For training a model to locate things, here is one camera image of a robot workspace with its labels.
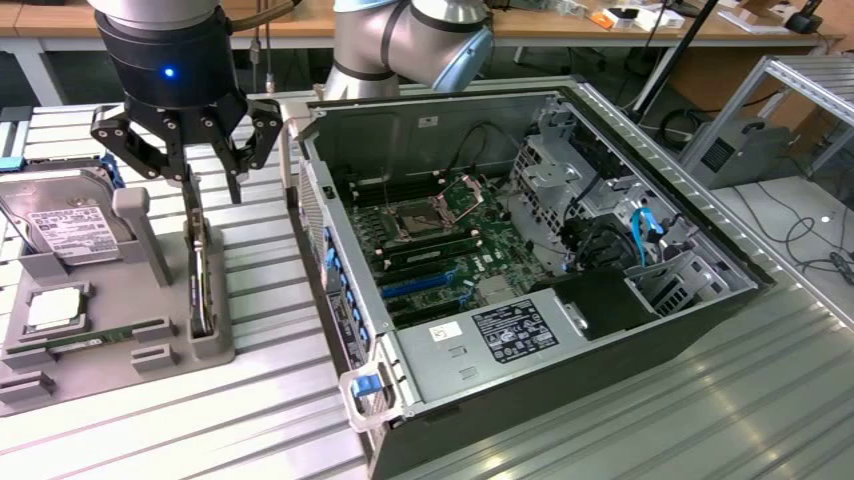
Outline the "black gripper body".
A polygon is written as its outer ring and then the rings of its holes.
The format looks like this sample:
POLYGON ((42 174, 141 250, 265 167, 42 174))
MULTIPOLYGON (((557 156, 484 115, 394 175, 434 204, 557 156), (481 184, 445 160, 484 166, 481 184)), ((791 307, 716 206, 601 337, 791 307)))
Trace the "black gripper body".
POLYGON ((235 75, 229 20, 213 12, 193 26, 146 30, 105 13, 97 24, 111 55, 131 121, 186 145, 209 143, 217 131, 229 138, 247 110, 235 75))

